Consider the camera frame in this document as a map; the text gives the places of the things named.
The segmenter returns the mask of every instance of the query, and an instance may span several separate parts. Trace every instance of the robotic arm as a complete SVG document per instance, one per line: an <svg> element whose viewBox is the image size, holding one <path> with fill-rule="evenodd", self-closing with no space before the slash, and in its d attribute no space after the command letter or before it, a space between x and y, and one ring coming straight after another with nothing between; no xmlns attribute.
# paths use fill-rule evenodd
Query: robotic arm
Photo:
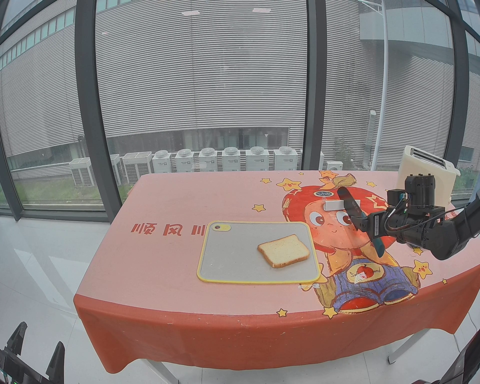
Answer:
<svg viewBox="0 0 480 384"><path fill-rule="evenodd" d="M348 189L340 187L338 195L356 229L366 232L375 245L382 236L392 236L399 243L409 243L430 250L439 260L461 251L480 232L480 195L456 217L445 220L445 207L434 205L435 177L410 175L405 189L387 192L389 207L366 216ZM375 247L379 257L384 249Z"/></svg>

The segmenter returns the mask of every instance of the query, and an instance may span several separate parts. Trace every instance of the light pole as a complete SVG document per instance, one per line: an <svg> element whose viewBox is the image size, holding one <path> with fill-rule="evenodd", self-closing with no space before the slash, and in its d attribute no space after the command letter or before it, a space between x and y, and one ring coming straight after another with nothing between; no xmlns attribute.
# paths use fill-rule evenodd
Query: light pole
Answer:
<svg viewBox="0 0 480 384"><path fill-rule="evenodd" d="M382 133L384 130L384 119L385 119L385 105L387 102L387 85L388 85L388 33L387 33L387 10L385 7L385 0L382 0L382 4L377 4L367 0L357 0L362 4L365 4L367 7L373 9L375 12L380 13L378 9L373 7L381 7L382 12L380 13L384 20L384 81L382 85L382 104L380 106L380 118L378 120L378 131L377 131L377 140L375 142L375 151L373 153L373 160L371 170L375 171L377 169L377 160L378 152L380 151L380 141L382 141Z"/></svg>

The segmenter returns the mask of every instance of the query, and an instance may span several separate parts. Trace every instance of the orange tablecloth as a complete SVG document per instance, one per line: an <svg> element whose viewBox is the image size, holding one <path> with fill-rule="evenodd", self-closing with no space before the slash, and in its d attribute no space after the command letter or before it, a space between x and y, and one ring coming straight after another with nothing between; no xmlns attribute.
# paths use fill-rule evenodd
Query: orange tablecloth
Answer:
<svg viewBox="0 0 480 384"><path fill-rule="evenodd" d="M322 209L345 185L366 213L381 210L395 181L394 172L348 171L142 176L74 297L105 369L116 373L135 359L273 368L350 356L423 328L454 333L480 288L480 239L441 262L384 238L378 259L341 211ZM217 220L306 222L320 279L201 281L205 228Z"/></svg>

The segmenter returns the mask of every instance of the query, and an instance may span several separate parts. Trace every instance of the cartoon eye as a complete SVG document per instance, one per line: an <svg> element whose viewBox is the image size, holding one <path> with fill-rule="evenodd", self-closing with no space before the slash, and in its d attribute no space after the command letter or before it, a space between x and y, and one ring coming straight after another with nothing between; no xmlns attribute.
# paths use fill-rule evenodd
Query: cartoon eye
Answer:
<svg viewBox="0 0 480 384"><path fill-rule="evenodd" d="M345 211L338 211L336 213L336 219L341 225L347 226L352 223L350 220L350 217L348 217L348 214Z"/></svg>
<svg viewBox="0 0 480 384"><path fill-rule="evenodd" d="M318 212L310 213L310 221L316 227L321 227L325 223L324 217Z"/></svg>

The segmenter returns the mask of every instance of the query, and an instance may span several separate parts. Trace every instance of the bread slice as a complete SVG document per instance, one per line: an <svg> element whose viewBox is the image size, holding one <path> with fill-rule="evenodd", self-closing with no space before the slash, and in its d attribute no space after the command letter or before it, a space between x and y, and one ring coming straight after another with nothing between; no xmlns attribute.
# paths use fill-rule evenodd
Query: bread slice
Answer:
<svg viewBox="0 0 480 384"><path fill-rule="evenodd" d="M283 268L307 260L310 256L309 249L299 240L297 235L290 235L260 244L257 249L273 268Z"/></svg>

